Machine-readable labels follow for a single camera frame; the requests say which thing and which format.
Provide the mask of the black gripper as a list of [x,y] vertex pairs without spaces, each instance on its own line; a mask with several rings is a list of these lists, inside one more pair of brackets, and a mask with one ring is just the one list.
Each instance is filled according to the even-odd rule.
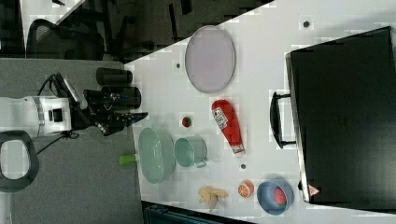
[[75,131],[95,126],[103,136],[109,136],[122,131],[126,119],[128,124],[134,124],[149,115],[148,112],[128,113],[125,118],[121,113],[113,110],[115,98],[109,91],[85,90],[83,94],[88,106],[72,112],[72,129]]

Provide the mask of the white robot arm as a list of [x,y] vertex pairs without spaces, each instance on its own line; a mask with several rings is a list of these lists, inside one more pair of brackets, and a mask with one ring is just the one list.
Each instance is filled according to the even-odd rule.
[[1,99],[1,190],[27,188],[39,171],[34,140],[54,136],[75,138],[77,130],[97,127],[109,136],[144,119],[148,114],[122,113],[126,95],[85,90],[82,97],[62,92],[56,96]]

